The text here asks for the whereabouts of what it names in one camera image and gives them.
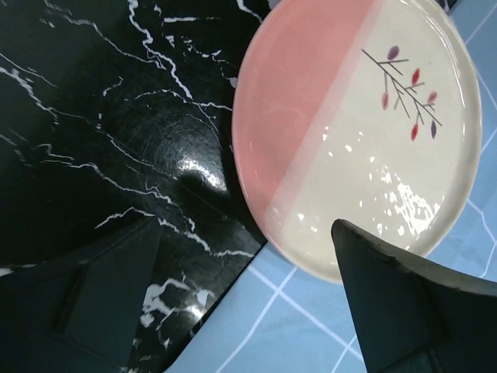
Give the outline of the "pink and cream plate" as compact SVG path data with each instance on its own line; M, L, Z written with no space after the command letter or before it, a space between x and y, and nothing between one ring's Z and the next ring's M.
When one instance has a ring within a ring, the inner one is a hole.
M435 1L281 1L238 74L232 141L249 210L325 281L341 280L338 219L428 255L466 204L481 138L473 61Z

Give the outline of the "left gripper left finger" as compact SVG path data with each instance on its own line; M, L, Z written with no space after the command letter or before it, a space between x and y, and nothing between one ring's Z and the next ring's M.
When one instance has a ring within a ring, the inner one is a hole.
M129 361L162 228L142 219L1 278L3 372L120 372Z

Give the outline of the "blue checked cloth napkin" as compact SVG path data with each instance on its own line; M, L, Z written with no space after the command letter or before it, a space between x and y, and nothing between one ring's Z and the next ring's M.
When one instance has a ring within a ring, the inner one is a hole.
M496 278L496 3L451 12L477 68L483 138L464 212L430 259ZM173 372L362 372L344 288L264 246L171 366Z

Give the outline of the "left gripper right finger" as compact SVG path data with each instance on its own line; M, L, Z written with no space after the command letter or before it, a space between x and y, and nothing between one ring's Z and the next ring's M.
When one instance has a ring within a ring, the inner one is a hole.
M338 219L331 237L368 372L494 372L496 284Z

